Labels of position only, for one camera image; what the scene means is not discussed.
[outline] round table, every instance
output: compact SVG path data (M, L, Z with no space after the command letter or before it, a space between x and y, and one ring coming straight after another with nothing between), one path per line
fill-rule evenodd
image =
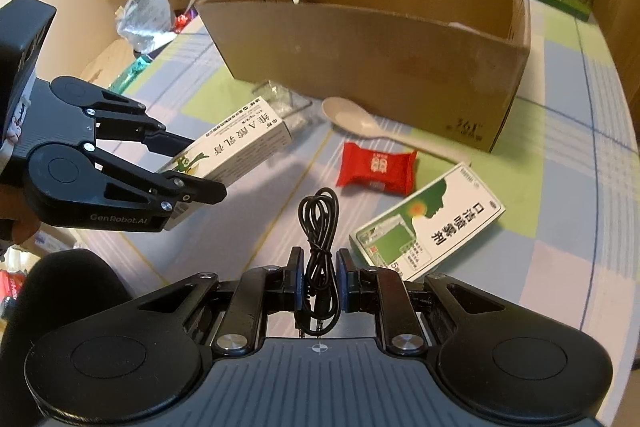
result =
M640 328L636 272L640 255L640 167L636 136L620 81L597 26L531 1L531 53L510 115L491 154L459 144L472 168L506 207L497 223L441 263L451 274L504 299L580 328L608 350L614 379L598 419L610 425L622 398ZM129 87L149 115L174 133L196 138L252 97L234 80L199 20ZM379 119L385 128L423 134ZM431 137L438 141L447 141ZM290 248L306 247L298 202L335 186L342 144L399 152L385 139L361 140L319 121L287 150L171 232L82 231L135 294L199 271L235 279L245 269L284 265ZM155 170L166 158L141 144L100 143ZM420 155L417 187L450 168ZM398 198L366 188L339 189L334 249ZM293 335L288 314L269 332ZM368 317L340 320L336 335L372 333Z

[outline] coiled black cable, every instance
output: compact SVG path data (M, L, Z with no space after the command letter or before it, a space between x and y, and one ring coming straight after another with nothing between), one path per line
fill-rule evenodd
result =
M331 254L335 230L338 227L338 196L330 188L321 188L307 196L298 206L298 219L309 241L310 257L303 281L302 309L296 315L297 327L313 337L325 335L340 318L338 282ZM316 297L311 309L309 297ZM310 328L310 319L318 322L318 329ZM331 319L325 328L322 323Z

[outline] person's leg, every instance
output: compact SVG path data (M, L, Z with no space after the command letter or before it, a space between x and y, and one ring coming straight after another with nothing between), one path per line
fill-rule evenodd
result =
M47 255L28 274L0 344L0 426L42 420L24 380L24 359L49 331L130 299L115 272L88 250Z

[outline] spoon handle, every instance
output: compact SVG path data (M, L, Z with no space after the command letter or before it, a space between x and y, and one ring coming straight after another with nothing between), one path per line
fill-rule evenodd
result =
M432 156L437 156L438 158L442 158L444 160L448 160L452 163L464 163L468 166L471 166L471 160L469 156L465 153L456 151L451 147L447 147L446 145L439 145L436 143L432 143L424 138L418 138L415 136L411 136L409 134L398 134L394 132L386 133L386 137L391 140L400 142L404 145L408 145L409 147L413 147L422 152L426 152L431 154Z

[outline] beige plastic spoon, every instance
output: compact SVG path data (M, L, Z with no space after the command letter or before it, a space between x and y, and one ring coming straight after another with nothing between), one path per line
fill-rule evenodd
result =
M388 138L453 163L471 165L471 161L465 153L444 145L431 143L422 138L382 129L367 111L346 98L332 96L324 99L322 112L338 127L363 138Z

